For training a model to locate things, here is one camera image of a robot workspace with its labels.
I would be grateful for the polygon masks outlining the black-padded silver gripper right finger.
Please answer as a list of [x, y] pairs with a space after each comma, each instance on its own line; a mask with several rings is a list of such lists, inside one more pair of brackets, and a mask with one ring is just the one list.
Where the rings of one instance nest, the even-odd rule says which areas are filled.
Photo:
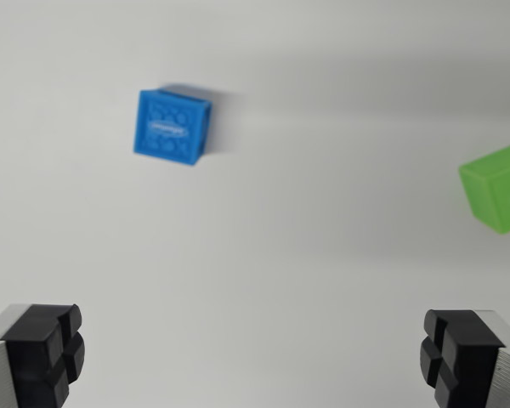
[[420, 367], [440, 407], [510, 407], [510, 325], [493, 310], [425, 314]]

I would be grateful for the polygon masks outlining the black-padded silver gripper left finger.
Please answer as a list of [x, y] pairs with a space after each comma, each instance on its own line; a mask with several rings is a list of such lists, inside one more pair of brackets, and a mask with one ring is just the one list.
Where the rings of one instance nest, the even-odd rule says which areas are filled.
[[75, 305], [9, 305], [0, 314], [0, 408], [58, 408], [81, 375], [85, 344]]

